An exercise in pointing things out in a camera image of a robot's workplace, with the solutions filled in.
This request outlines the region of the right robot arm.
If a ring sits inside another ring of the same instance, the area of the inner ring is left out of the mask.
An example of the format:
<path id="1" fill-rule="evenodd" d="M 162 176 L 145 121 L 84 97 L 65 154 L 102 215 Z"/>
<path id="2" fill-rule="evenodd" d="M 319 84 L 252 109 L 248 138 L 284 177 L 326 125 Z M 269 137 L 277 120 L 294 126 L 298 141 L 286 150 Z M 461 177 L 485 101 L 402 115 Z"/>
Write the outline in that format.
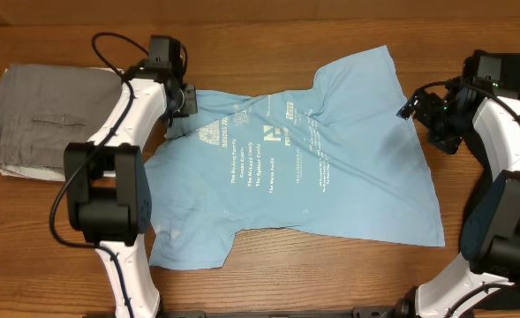
<path id="1" fill-rule="evenodd" d="M 452 155 L 465 144 L 483 173 L 466 203 L 457 257 L 394 307 L 358 317 L 471 317 L 520 310 L 520 53 L 475 51 L 460 76 L 414 91 L 399 110 Z"/>

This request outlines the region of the black polo shirt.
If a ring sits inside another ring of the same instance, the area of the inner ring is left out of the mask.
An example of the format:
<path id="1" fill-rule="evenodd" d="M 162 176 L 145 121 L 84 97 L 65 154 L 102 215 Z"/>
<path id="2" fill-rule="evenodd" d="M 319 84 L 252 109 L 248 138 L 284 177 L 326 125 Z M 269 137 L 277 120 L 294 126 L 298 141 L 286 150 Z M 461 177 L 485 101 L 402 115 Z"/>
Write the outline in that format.
<path id="1" fill-rule="evenodd" d="M 466 204 L 460 238 L 473 273 L 512 282 L 479 302 L 490 311 L 520 309 L 520 54 L 500 55 L 500 83 L 486 93 L 464 136 L 484 171 Z"/>

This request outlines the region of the light blue printed t-shirt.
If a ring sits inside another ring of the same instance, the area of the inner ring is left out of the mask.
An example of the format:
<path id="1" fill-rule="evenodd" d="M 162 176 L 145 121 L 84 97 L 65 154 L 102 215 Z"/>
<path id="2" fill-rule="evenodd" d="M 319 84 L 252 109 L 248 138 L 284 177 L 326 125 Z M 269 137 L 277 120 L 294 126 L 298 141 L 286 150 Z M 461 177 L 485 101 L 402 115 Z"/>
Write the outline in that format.
<path id="1" fill-rule="evenodd" d="M 386 47 L 321 67 L 313 85 L 250 97 L 200 90 L 146 162 L 150 264 L 220 268 L 242 230 L 443 246 L 431 171 Z"/>

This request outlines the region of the folded grey trousers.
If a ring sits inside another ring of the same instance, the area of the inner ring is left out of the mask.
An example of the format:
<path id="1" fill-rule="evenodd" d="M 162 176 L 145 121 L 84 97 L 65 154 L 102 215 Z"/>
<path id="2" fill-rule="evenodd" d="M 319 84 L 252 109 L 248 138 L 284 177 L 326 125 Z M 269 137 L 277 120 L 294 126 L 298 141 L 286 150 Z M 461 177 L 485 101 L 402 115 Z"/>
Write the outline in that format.
<path id="1" fill-rule="evenodd" d="M 96 133 L 121 93 L 109 69 L 11 64 L 0 79 L 0 173 L 64 181 L 64 149 Z"/>

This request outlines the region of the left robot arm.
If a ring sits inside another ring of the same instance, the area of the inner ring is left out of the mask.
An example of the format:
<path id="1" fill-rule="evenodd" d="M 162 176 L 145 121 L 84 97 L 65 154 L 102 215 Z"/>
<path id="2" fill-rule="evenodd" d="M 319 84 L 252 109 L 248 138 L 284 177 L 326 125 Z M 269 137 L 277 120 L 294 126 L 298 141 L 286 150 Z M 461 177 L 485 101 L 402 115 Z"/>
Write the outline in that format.
<path id="1" fill-rule="evenodd" d="M 142 151 L 156 122 L 171 125 L 198 110 L 196 89 L 184 82 L 185 45 L 154 35 L 144 53 L 126 72 L 116 72 L 122 93 L 102 127 L 65 148 L 65 182 L 49 214 L 53 238 L 68 246 L 55 226 L 58 206 L 67 201 L 70 225 L 85 239 L 79 248 L 95 250 L 102 260 L 115 317 L 164 315 L 145 248 L 152 202 Z"/>

